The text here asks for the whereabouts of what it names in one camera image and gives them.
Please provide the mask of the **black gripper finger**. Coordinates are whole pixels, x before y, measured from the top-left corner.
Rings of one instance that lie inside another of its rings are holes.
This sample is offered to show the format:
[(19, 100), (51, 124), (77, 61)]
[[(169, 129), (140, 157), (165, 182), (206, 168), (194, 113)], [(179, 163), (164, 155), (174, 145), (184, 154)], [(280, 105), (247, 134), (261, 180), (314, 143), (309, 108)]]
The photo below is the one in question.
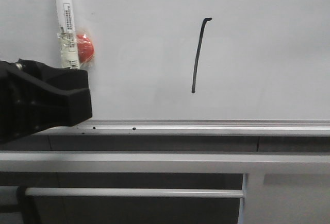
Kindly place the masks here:
[(85, 70), (33, 60), (1, 61), (1, 143), (92, 117)]

